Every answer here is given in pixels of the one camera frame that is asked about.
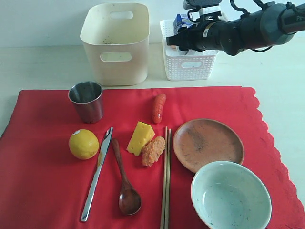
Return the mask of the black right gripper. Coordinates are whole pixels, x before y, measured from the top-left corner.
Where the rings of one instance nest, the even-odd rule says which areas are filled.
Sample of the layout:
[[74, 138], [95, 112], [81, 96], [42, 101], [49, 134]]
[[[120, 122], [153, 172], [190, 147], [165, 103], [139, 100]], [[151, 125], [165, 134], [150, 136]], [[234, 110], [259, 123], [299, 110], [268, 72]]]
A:
[[173, 36], [166, 37], [168, 46], [178, 46], [180, 51], [195, 50], [203, 52], [206, 50], [220, 50], [220, 32], [215, 26], [217, 22], [211, 22], [206, 25], [194, 25], [189, 27], [184, 33], [178, 33]]

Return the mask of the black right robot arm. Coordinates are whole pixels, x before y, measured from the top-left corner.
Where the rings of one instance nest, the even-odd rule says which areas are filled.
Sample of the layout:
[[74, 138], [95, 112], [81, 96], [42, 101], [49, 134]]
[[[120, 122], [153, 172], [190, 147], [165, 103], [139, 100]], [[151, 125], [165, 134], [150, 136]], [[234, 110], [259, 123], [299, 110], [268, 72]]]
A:
[[265, 52], [275, 45], [290, 41], [294, 34], [305, 29], [305, 6], [295, 6], [291, 2], [255, 3], [261, 8], [250, 13], [230, 2], [234, 10], [242, 12], [239, 19], [222, 19], [218, 0], [186, 0], [184, 8], [198, 12], [200, 17], [193, 20], [190, 27], [184, 27], [173, 37], [166, 39], [167, 45], [175, 45], [182, 50], [224, 51], [235, 56], [244, 50]]

